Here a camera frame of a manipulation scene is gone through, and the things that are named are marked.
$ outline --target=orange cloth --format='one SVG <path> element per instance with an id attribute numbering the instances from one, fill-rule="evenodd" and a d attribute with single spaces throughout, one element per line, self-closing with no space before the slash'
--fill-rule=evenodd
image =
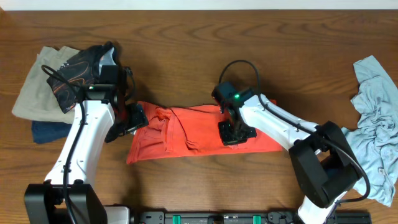
<path id="1" fill-rule="evenodd" d="M 224 121 L 219 106 L 164 109 L 146 102 L 138 103 L 142 105 L 149 125 L 137 130 L 127 164 L 168 157 L 282 150 L 281 145 L 259 130 L 256 130 L 256 138 L 235 146 L 224 146 L 217 126 Z"/>

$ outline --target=wooden table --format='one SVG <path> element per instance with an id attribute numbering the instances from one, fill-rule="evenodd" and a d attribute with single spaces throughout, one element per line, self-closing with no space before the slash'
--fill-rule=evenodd
<path id="1" fill-rule="evenodd" d="M 223 67 L 237 58 L 255 63 L 262 92 L 303 119 L 355 129 L 359 114 L 353 63 L 374 55 L 398 81 L 397 11 L 91 11 L 4 12 L 0 15 L 0 222 L 27 223 L 23 194 L 41 183 L 65 139 L 32 142 L 31 122 L 12 106 L 43 46 L 85 49 L 107 40 L 122 47 L 137 99 L 164 106 L 213 104 Z M 247 65 L 226 74 L 254 86 Z M 286 153 L 159 159 L 126 165 L 132 136 L 104 145 L 96 176 L 103 204 L 138 210 L 220 211 L 297 209 L 303 200 Z M 356 197 L 352 190 L 347 197 Z M 367 210 L 374 223 L 396 223 L 373 200 L 343 205 Z"/>

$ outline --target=dark blue fabric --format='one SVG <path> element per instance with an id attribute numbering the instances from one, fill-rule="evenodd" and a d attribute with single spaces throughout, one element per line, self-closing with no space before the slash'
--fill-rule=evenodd
<path id="1" fill-rule="evenodd" d="M 71 127 L 64 122 L 32 121 L 33 142 L 44 144 L 66 137 Z"/>

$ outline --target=beige cloth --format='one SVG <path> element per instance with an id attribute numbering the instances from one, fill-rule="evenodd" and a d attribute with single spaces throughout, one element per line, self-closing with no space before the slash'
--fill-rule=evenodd
<path id="1" fill-rule="evenodd" d="M 62 47 L 59 51 L 43 47 L 36 62 L 30 69 L 24 86 L 12 109 L 13 115 L 34 121 L 61 121 L 72 124 L 75 111 L 64 114 L 47 83 L 48 75 L 41 66 L 48 65 L 57 70 L 64 62 L 76 55 L 79 50 Z"/>

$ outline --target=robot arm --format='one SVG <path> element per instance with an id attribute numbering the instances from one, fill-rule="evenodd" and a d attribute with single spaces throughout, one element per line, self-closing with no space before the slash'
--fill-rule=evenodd
<path id="1" fill-rule="evenodd" d="M 261 95 L 260 102 L 259 96 L 251 89 L 238 92 L 228 82 L 216 86 L 212 96 L 227 118 L 218 125 L 224 145 L 239 144 L 256 137 L 256 128 L 288 150 L 297 181 L 305 194 L 298 210 L 304 223 L 324 223 L 334 211 L 335 203 L 362 178 L 350 161 L 321 141 L 323 138 L 333 140 L 355 158 L 343 133 L 334 123 L 329 121 L 320 126 L 304 121 L 274 105 L 266 96 Z M 317 154 L 329 149 L 330 156 L 320 162 Z"/>
<path id="2" fill-rule="evenodd" d="M 102 103 L 100 100 L 85 100 L 83 102 L 86 111 L 86 124 L 72 155 L 68 184 L 80 180 L 91 184 L 94 188 L 95 170 L 100 158 L 105 137 L 114 124 L 114 112 L 110 103 Z M 81 120 L 81 109 L 78 105 L 75 109 L 75 120 L 69 132 L 60 157 L 53 169 L 45 177 L 45 182 L 52 185 L 62 185 L 63 165 L 67 159 L 72 142 L 76 137 Z"/>

